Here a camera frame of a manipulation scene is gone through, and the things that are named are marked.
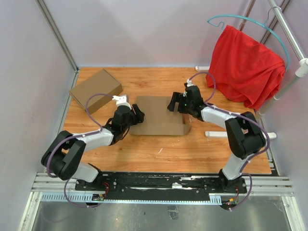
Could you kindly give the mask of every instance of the clothes hanger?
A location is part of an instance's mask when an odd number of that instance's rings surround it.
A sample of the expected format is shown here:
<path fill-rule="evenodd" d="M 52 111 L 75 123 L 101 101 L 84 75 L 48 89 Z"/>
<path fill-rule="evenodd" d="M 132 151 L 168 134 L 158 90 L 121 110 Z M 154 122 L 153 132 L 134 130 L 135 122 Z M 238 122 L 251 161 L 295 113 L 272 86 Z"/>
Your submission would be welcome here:
<path fill-rule="evenodd" d="M 218 25 L 216 24 L 213 24 L 211 22 L 211 20 L 213 20 L 214 18 L 221 18 L 221 17 L 232 17 L 232 18 L 241 18 L 241 19 L 244 19 L 244 20 L 247 20 L 247 21 L 250 21 L 250 22 L 253 22 L 261 27 L 263 27 L 264 29 L 267 29 L 273 36 L 275 36 L 275 38 L 279 41 L 279 43 L 281 44 L 283 50 L 284 50 L 284 53 L 285 53 L 285 56 L 286 56 L 286 59 L 287 59 L 287 65 L 286 65 L 286 68 L 285 70 L 287 71 L 288 68 L 289 68 L 289 64 L 290 64 L 290 57 L 289 57 L 289 52 L 287 50 L 287 47 L 285 46 L 285 44 L 283 43 L 283 41 L 281 40 L 281 38 L 274 32 L 272 31 L 270 28 L 268 28 L 266 25 L 264 25 L 267 20 L 265 21 L 265 23 L 260 23 L 258 21 L 256 21 L 255 19 L 252 19 L 252 18 L 248 18 L 248 17 L 245 17 L 245 16 L 241 16 L 241 15 L 236 15 L 236 14 L 219 14 L 219 15 L 216 15 L 214 17 L 211 17 L 210 19 L 208 19 L 208 23 L 210 23 L 211 25 L 215 26 L 215 27 L 220 27 L 220 25 L 222 25 L 221 29 L 224 30 L 225 29 L 225 22 L 221 21 Z"/>

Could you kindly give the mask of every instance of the red towel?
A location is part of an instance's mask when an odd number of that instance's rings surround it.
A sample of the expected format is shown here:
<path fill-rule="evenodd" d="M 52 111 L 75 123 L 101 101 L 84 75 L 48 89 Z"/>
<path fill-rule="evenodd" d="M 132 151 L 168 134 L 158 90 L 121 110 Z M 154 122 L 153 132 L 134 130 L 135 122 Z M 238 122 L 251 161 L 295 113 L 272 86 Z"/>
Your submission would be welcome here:
<path fill-rule="evenodd" d="M 279 90 L 284 72 L 280 56 L 232 26 L 219 37 L 209 69 L 227 99 L 256 110 Z M 210 76 L 206 81 L 213 88 Z"/>

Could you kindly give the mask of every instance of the brown cardboard box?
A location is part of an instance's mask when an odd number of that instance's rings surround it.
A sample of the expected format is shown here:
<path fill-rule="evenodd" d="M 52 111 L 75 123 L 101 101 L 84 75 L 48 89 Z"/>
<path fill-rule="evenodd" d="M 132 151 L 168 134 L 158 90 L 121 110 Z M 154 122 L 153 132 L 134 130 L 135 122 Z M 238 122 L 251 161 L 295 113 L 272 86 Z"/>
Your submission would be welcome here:
<path fill-rule="evenodd" d="M 111 74 L 101 70 L 87 80 L 72 88 L 69 93 L 85 110 L 88 98 L 97 93 L 118 95 L 123 91 L 122 85 Z M 108 96 L 96 96 L 89 101 L 88 111 L 90 114 L 96 112 L 106 103 L 111 101 Z"/>
<path fill-rule="evenodd" d="M 171 97 L 138 96 L 136 104 L 145 114 L 144 122 L 130 127 L 133 135 L 186 135 L 191 126 L 184 124 L 183 115 L 167 109 Z"/>

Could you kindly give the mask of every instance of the wood surface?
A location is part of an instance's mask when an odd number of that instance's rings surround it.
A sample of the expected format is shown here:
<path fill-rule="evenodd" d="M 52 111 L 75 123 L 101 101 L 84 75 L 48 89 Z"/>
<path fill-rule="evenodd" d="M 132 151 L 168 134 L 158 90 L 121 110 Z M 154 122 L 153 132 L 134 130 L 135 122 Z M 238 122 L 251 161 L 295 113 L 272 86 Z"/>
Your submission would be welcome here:
<path fill-rule="evenodd" d="M 80 70 L 77 84 L 91 77 L 102 68 L 84 67 Z M 183 92 L 186 79 L 196 73 L 194 68 L 105 68 L 118 79 L 124 88 L 123 94 L 129 95 L 133 104 L 138 95 L 172 96 L 174 91 Z M 199 86 L 203 99 L 207 99 L 212 89 L 205 83 L 205 76 L 198 75 L 193 83 Z M 216 91 L 210 101 L 218 107 L 234 112 L 251 111 L 242 103 L 227 100 Z M 93 113 L 101 124 L 113 116 L 116 109 L 114 101 Z M 100 147 L 83 154 L 82 161 L 91 163 L 103 171 L 146 171 L 146 172 L 186 172 L 218 173 L 230 156 L 228 140 L 207 138 L 205 131 L 223 131 L 224 129 L 201 122 L 187 115 L 185 122 L 191 125 L 186 136 L 134 136 L 128 134 L 125 139 L 112 146 Z M 87 132 L 97 129 L 72 99 L 66 116 L 64 129 L 71 133 Z M 254 158 L 244 172 L 270 174 L 265 154 Z"/>

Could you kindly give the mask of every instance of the gray floor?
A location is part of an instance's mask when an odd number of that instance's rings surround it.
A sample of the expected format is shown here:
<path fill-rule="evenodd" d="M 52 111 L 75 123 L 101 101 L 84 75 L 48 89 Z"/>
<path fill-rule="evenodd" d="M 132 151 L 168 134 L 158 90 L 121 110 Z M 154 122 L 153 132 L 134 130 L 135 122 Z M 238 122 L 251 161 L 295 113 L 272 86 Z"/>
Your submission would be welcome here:
<path fill-rule="evenodd" d="M 103 204 L 83 209 L 69 203 L 41 203 L 33 231 L 54 230 L 290 231 L 290 227 L 279 197 L 250 197 L 233 212 L 217 205 Z"/>

